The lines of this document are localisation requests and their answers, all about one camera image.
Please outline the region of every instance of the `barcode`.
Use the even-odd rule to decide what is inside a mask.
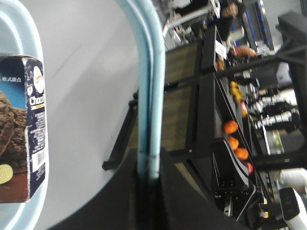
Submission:
[[[32,172],[37,171],[45,163],[45,150],[41,150],[32,155]]]
[[[40,165],[40,163],[45,159],[45,151],[42,151],[37,154],[37,164]]]

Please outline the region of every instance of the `orange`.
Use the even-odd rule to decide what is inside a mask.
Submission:
[[[248,151],[245,148],[237,148],[235,151],[236,157],[245,161],[248,158]]]
[[[223,130],[224,130],[224,132],[227,133],[227,134],[235,133],[235,132],[238,130],[238,123],[235,122],[234,120],[227,121],[227,122],[223,125]]]
[[[239,146],[239,140],[233,137],[227,137],[227,140],[232,148],[233,151],[235,151]]]

